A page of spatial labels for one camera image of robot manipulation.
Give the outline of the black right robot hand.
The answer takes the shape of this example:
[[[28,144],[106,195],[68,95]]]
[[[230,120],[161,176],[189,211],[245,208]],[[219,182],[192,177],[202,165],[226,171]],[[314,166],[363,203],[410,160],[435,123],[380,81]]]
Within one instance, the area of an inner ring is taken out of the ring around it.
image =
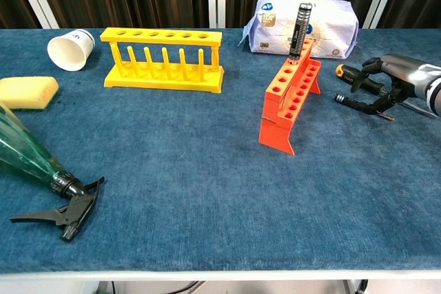
[[[427,102],[428,108],[440,115],[440,67],[399,54],[373,57],[362,64],[355,74],[351,92],[360,88],[370,74],[385,73],[391,78],[392,90],[384,97],[389,104],[382,104],[376,110],[383,112],[393,104],[409,97]]]

